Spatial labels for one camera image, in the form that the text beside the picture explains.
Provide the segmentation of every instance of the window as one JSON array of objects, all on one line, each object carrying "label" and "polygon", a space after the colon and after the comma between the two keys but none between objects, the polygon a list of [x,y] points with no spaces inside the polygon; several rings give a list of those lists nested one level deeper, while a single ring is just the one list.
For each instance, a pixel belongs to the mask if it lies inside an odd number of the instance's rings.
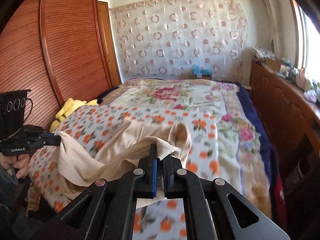
[{"label": "window", "polygon": [[320,82],[320,34],[316,30],[312,21],[304,13],[306,23],[307,36],[307,60],[306,60],[306,75],[309,78]]},{"label": "window", "polygon": [[290,0],[296,29],[295,66],[306,69],[306,76],[320,82],[320,34],[295,0]]}]

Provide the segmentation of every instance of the metal screw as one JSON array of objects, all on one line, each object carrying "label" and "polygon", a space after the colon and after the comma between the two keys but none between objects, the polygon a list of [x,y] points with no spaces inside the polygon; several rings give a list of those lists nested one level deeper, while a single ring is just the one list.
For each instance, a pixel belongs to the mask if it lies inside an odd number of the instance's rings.
[{"label": "metal screw", "polygon": [[136,175],[141,175],[143,173],[143,169],[135,169],[133,173]]},{"label": "metal screw", "polygon": [[223,186],[225,184],[225,181],[224,179],[222,178],[217,178],[215,181],[214,181],[218,186]]},{"label": "metal screw", "polygon": [[105,183],[106,183],[106,181],[104,179],[97,179],[95,182],[96,186],[98,186],[98,187],[103,186]]},{"label": "metal screw", "polygon": [[187,174],[187,171],[186,171],[185,169],[178,169],[178,170],[177,170],[177,173],[178,173],[179,175],[186,175],[186,174]]}]

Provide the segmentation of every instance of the bed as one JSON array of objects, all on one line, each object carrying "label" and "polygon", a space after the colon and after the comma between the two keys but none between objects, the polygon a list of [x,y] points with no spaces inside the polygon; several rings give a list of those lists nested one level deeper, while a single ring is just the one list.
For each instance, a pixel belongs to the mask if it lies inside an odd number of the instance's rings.
[{"label": "bed", "polygon": [[[200,178],[226,179],[274,222],[285,228],[277,158],[245,89],[208,80],[130,80],[100,106],[82,106],[57,130],[75,138],[94,157],[124,119],[184,122],[192,148],[186,168]],[[54,160],[55,147],[30,160],[29,209],[39,196],[59,212],[68,200]],[[161,200],[136,210],[133,239],[186,239],[183,201]]]}]

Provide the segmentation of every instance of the pink flower print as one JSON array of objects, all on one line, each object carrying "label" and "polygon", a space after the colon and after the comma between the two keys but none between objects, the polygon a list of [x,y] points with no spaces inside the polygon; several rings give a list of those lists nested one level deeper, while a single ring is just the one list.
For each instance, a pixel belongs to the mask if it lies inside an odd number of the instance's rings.
[{"label": "pink flower print", "polygon": [[240,130],[240,138],[242,141],[252,141],[254,139],[254,133],[248,128],[242,128]]},{"label": "pink flower print", "polygon": [[225,122],[229,122],[231,120],[232,116],[231,114],[224,114],[222,117],[221,117],[221,120],[225,121]]},{"label": "pink flower print", "polygon": [[211,87],[211,90],[214,91],[214,90],[225,90],[225,91],[231,91],[233,90],[235,85],[233,84],[229,84],[229,83],[217,83],[215,85],[213,85]]},{"label": "pink flower print", "polygon": [[161,88],[153,93],[153,96],[160,100],[172,100],[177,101],[176,97],[179,95],[179,90],[177,88]]},{"label": "pink flower print", "polygon": [[182,104],[178,104],[173,109],[184,109],[184,106]]},{"label": "pink flower print", "polygon": [[246,152],[246,153],[245,153],[245,156],[246,156],[246,158],[247,158],[248,160],[252,160],[252,159],[253,159],[252,153],[250,153],[250,152]]},{"label": "pink flower print", "polygon": [[214,101],[219,100],[219,98],[217,96],[212,96],[212,95],[206,95],[204,98],[209,100],[210,102],[214,102]]}]

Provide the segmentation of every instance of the cardboard box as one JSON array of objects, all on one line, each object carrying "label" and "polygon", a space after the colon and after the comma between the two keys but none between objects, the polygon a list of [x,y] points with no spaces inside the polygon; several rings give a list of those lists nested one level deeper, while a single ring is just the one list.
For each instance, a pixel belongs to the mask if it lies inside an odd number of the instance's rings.
[{"label": "cardboard box", "polygon": [[280,60],[274,60],[271,58],[266,59],[266,65],[271,68],[273,71],[279,72],[281,69],[281,61]]},{"label": "cardboard box", "polygon": [[272,71],[279,72],[281,74],[284,74],[285,71],[289,71],[290,70],[290,67],[287,67],[287,66],[283,65],[282,62],[280,60],[277,60],[277,59],[267,58],[265,64]]}]

